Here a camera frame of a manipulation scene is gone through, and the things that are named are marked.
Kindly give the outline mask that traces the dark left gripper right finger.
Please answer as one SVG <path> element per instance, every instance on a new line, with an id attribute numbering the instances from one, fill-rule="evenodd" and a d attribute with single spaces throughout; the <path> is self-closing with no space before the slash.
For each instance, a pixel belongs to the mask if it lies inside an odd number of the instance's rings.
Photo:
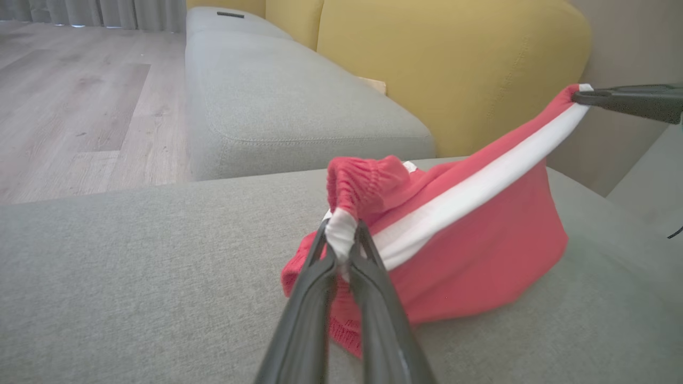
<path id="1" fill-rule="evenodd" d="M 363 382 L 435 383 L 369 228 L 359 221 L 350 252 L 350 287 L 361 312 Z"/>

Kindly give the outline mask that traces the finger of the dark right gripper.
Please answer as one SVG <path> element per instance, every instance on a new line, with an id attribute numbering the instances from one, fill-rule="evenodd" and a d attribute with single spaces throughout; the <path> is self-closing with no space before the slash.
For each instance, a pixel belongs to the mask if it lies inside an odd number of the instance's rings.
<path id="1" fill-rule="evenodd" d="M 601 97 L 681 98 L 682 86 L 681 84 L 628 85 L 594 89 L 593 92 Z"/>
<path id="2" fill-rule="evenodd" d="M 577 91 L 571 100 L 667 124 L 681 123 L 681 91 Z"/>

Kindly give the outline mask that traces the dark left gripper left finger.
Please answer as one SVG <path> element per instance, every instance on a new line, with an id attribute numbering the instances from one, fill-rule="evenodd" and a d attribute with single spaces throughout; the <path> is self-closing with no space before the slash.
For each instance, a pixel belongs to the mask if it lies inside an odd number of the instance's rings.
<path id="1" fill-rule="evenodd" d="M 256 383 L 326 383 L 329 316 L 335 298 L 337 258 L 328 251 L 325 219 L 281 314 Z"/>

